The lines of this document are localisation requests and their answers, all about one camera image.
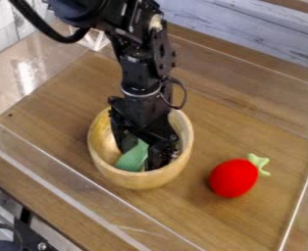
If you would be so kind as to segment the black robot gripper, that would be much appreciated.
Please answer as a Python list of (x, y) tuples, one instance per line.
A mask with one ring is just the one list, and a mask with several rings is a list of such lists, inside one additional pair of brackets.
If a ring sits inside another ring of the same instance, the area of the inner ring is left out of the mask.
[(180, 136), (169, 122), (169, 114), (180, 106), (172, 104), (173, 86), (158, 85), (153, 89), (123, 86), (123, 97), (111, 96), (111, 130), (117, 146), (127, 153), (139, 143), (150, 144), (146, 170), (157, 170), (178, 157)]

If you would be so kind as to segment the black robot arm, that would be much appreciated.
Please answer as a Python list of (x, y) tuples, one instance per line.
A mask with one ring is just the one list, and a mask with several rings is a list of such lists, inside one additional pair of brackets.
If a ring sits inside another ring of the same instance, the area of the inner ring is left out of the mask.
[(173, 104), (170, 75), (176, 51), (168, 37), (168, 21), (154, 0), (43, 0), (55, 16), (78, 28), (62, 35), (27, 0), (10, 0), (23, 16), (50, 38), (75, 43), (91, 29), (102, 30), (111, 42), (122, 69), (121, 97), (110, 97), (111, 129), (122, 157), (138, 159), (135, 166), (153, 171), (177, 157), (180, 136), (169, 114)]

